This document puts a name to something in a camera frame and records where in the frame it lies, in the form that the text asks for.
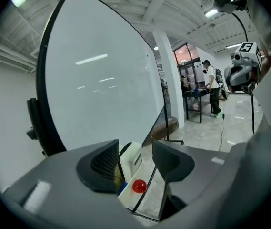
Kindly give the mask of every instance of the sneaker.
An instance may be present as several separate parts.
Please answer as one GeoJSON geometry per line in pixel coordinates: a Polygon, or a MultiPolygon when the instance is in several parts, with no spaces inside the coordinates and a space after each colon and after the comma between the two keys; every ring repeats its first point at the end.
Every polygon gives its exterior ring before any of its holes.
{"type": "Polygon", "coordinates": [[[217,116],[216,116],[216,118],[221,118],[222,117],[222,115],[223,115],[223,111],[221,110],[218,114],[217,114],[217,116]]]}

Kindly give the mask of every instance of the white column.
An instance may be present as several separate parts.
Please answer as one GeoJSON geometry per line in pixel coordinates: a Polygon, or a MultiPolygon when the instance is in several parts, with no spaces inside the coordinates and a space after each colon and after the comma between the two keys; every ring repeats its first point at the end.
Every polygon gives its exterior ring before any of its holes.
{"type": "Polygon", "coordinates": [[[159,48],[163,70],[166,75],[170,96],[171,116],[178,119],[179,128],[182,128],[185,125],[184,106],[178,67],[166,32],[162,29],[156,28],[153,32],[153,36],[159,48]]]}

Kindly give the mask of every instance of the backpack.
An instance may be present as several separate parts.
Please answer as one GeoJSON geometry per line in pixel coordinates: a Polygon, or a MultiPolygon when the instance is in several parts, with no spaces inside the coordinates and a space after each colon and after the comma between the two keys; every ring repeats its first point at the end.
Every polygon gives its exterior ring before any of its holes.
{"type": "Polygon", "coordinates": [[[216,82],[217,82],[217,83],[223,84],[223,79],[222,79],[221,70],[215,69],[215,68],[214,68],[214,70],[215,70],[215,72],[216,72],[216,76],[215,76],[216,82]]]}

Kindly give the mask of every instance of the black pants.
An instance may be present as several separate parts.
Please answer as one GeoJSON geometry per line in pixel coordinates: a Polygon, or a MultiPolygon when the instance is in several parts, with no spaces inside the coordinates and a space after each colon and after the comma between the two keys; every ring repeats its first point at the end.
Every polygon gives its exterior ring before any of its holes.
{"type": "Polygon", "coordinates": [[[221,112],[221,109],[219,108],[219,90],[220,88],[211,88],[210,91],[210,104],[213,109],[213,113],[217,115],[221,112]]]}

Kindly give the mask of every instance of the glossy floor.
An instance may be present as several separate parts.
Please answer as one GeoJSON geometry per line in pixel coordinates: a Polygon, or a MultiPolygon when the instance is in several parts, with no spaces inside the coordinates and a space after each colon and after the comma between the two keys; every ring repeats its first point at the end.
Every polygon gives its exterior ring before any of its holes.
{"type": "MultiPolygon", "coordinates": [[[[208,150],[221,150],[229,152],[235,143],[246,142],[252,134],[251,97],[243,94],[230,94],[227,101],[220,101],[220,108],[225,118],[217,119],[210,116],[211,107],[203,109],[202,123],[197,112],[189,111],[189,120],[185,119],[185,126],[170,135],[171,140],[183,140],[186,146],[208,150]]],[[[262,119],[263,112],[254,99],[255,130],[262,119]]],[[[147,164],[152,173],[154,163],[152,160],[152,146],[142,150],[143,162],[147,164]]],[[[157,219],[161,206],[164,181],[157,172],[145,198],[138,208],[138,212],[150,218],[157,219]]],[[[144,226],[153,226],[156,222],[136,216],[144,226]]]]}

